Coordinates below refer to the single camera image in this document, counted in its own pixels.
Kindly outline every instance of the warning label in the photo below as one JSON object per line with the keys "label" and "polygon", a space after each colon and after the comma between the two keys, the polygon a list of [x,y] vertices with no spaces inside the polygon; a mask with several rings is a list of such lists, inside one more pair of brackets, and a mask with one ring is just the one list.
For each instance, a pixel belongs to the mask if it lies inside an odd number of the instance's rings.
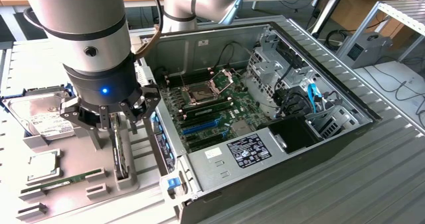
{"label": "warning label", "polygon": [[32,116],[30,123],[44,137],[73,130],[70,122],[58,116],[58,112],[40,113]]}
{"label": "warning label", "polygon": [[257,134],[227,143],[226,145],[241,168],[271,157]]}

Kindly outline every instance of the blue pcie slot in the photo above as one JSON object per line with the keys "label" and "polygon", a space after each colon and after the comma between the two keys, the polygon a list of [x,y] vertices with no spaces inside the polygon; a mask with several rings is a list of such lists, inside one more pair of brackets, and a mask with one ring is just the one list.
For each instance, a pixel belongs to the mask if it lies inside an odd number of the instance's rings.
{"label": "blue pcie slot", "polygon": [[213,121],[210,121],[207,123],[203,123],[198,126],[183,129],[182,134],[186,135],[186,134],[202,131],[203,129],[207,129],[207,128],[215,128],[218,126],[219,119],[221,119],[221,117],[214,119]]}

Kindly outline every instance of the hard drive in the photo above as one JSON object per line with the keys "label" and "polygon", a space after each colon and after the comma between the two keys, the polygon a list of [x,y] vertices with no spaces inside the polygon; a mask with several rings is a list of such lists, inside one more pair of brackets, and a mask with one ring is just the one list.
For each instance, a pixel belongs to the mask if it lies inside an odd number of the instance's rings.
{"label": "hard drive", "polygon": [[68,90],[52,87],[4,97],[1,103],[29,135],[40,134],[45,140],[54,140],[74,134],[73,124],[58,116],[60,101],[65,97],[69,97]]}

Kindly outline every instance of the motherboard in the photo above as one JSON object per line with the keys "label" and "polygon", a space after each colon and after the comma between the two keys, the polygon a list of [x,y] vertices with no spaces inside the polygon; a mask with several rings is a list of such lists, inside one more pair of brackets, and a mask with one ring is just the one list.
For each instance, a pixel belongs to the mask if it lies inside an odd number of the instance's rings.
{"label": "motherboard", "polygon": [[250,133],[267,121],[235,70],[165,78],[160,92],[189,152]]}

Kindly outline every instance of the power supply label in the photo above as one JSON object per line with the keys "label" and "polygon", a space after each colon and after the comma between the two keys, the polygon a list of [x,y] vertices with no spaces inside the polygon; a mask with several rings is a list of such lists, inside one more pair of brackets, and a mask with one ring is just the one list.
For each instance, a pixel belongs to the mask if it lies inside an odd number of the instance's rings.
{"label": "power supply label", "polygon": [[271,157],[257,134],[227,143],[226,145],[241,168]]}

